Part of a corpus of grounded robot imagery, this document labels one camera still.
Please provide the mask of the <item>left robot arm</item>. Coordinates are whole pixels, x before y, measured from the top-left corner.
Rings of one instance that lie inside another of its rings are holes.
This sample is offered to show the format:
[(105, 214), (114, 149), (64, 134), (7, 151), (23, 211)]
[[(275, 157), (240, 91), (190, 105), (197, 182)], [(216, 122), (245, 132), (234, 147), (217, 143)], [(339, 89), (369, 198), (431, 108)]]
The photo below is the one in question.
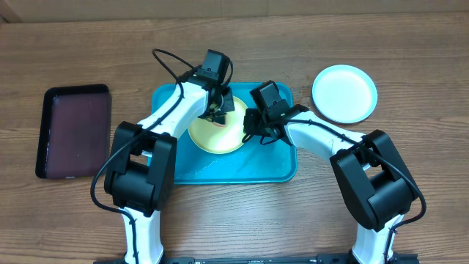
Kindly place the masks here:
[(101, 168), (112, 206), (96, 205), (123, 217), (127, 251), (119, 263), (160, 263), (160, 212), (174, 186), (178, 139), (196, 119), (225, 125), (234, 111), (229, 82), (232, 61), (208, 50), (201, 65), (175, 76), (170, 98), (138, 123), (121, 122), (111, 155)]

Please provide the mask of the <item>light blue plate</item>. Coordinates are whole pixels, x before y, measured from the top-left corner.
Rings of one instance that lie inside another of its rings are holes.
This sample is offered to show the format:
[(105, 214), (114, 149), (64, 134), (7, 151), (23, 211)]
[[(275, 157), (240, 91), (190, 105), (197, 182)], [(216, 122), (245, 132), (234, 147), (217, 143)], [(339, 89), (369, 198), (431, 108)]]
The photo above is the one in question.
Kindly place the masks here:
[(343, 124), (364, 121), (378, 102), (373, 80), (352, 65), (332, 65), (322, 70), (311, 86), (311, 96), (322, 116)]

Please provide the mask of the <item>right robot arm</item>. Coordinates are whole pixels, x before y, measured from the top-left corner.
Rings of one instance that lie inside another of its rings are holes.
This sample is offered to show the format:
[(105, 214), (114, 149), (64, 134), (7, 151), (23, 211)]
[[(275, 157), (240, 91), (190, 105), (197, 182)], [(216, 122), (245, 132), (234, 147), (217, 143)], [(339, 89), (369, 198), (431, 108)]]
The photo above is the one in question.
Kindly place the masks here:
[(245, 140), (281, 140), (330, 162), (344, 203), (358, 223), (347, 253), (318, 254), (313, 263), (418, 263), (392, 249), (399, 227), (418, 221), (426, 202), (388, 134), (347, 131), (302, 105), (289, 106), (274, 81), (250, 92), (256, 106), (243, 121)]

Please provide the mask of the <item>green rimmed yellow plate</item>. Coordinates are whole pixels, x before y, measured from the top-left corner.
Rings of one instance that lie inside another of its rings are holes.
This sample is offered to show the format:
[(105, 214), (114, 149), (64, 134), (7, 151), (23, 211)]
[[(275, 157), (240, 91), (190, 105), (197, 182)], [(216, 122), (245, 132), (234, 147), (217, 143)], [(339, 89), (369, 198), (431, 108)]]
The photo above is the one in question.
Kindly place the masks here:
[(245, 133), (243, 120), (247, 105), (234, 97), (234, 111), (226, 114), (225, 126), (197, 118), (188, 128), (192, 141), (202, 150), (213, 154), (226, 154), (240, 148)]

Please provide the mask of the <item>pink and green sponge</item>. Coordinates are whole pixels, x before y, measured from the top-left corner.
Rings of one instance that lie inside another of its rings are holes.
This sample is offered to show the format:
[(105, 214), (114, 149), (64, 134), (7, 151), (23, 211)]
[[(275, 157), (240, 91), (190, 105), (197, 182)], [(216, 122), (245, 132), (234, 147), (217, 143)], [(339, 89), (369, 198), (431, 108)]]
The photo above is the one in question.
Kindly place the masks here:
[(226, 124), (225, 123), (219, 123), (219, 122), (212, 122), (213, 125), (217, 126), (217, 127), (221, 127), (221, 128), (224, 128), (226, 127)]

